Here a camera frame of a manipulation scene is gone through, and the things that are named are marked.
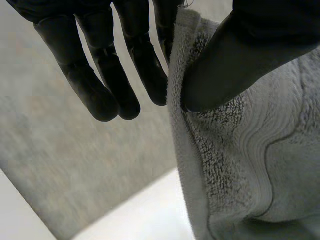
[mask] gloved hand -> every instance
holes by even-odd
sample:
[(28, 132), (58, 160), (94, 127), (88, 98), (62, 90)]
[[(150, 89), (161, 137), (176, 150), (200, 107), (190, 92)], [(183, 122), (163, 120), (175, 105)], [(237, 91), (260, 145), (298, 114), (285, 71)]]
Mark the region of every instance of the gloved hand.
[[(90, 113), (108, 122), (120, 115), (132, 120), (140, 113), (139, 101), (121, 66), (114, 45), (111, 0), (7, 0), (52, 51), (66, 79)], [(154, 0), (156, 27), (167, 62), (172, 49), (178, 5), (184, 0)], [(167, 101), (168, 79), (149, 37), (149, 1), (114, 0), (125, 42), (151, 100)], [(102, 77), (89, 66), (79, 38), (79, 23)]]
[(233, 0), (233, 12), (185, 73), (181, 107), (220, 107), (319, 45), (320, 1)]

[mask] terry cloth texture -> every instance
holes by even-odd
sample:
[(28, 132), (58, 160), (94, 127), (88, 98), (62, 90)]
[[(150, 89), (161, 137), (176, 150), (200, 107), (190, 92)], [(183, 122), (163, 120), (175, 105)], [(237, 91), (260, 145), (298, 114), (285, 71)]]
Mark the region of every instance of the terry cloth texture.
[[(185, 113), (184, 72), (218, 25), (180, 9), (169, 67), (170, 120), (196, 239), (318, 239), (300, 221), (320, 212), (320, 49), (269, 73), (226, 105)], [(268, 238), (240, 234), (243, 224), (287, 221), (274, 231), (268, 225)]]

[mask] folded towel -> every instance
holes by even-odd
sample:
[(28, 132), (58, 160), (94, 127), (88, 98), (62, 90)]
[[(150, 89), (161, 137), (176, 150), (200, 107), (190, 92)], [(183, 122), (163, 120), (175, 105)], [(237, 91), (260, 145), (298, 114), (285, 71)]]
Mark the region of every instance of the folded towel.
[[(169, 66), (170, 121), (197, 240), (242, 239), (241, 225), (294, 225), (320, 213), (320, 48), (215, 110), (185, 113), (180, 107), (184, 72), (218, 26), (180, 9)], [(288, 234), (289, 225), (281, 227)], [(274, 232), (252, 239), (289, 239)], [(294, 239), (317, 238), (305, 233)]]

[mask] fingertip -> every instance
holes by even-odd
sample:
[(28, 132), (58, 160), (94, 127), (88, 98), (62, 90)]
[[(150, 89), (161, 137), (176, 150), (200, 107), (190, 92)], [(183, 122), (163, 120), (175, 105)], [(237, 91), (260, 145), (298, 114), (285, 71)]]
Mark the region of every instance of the fingertip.
[(130, 121), (137, 118), (140, 115), (140, 112), (141, 112), (141, 107), (138, 102), (137, 104), (132, 104), (127, 107), (121, 107), (119, 110), (119, 116), (123, 120)]

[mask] white towel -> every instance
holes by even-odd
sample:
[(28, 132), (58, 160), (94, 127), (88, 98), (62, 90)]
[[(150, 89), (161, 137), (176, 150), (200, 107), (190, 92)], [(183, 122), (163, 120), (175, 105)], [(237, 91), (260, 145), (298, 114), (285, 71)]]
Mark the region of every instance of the white towel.
[[(293, 225), (301, 236), (292, 239), (318, 239), (295, 224), (320, 213), (320, 49), (269, 73), (218, 109), (184, 113), (184, 72), (218, 25), (180, 9), (169, 67), (170, 120), (196, 239), (287, 240)], [(243, 226), (262, 226), (259, 221), (299, 222), (241, 236)]]

